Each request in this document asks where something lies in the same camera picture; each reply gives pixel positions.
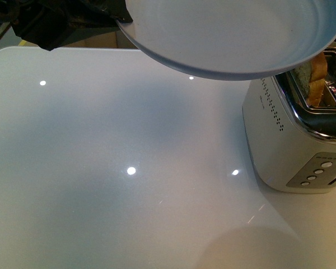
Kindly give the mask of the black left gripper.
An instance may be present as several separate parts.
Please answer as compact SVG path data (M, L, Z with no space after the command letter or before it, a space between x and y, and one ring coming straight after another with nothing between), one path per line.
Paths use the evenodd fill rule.
M16 36L48 51L131 22L125 1L0 1L0 24L10 24Z

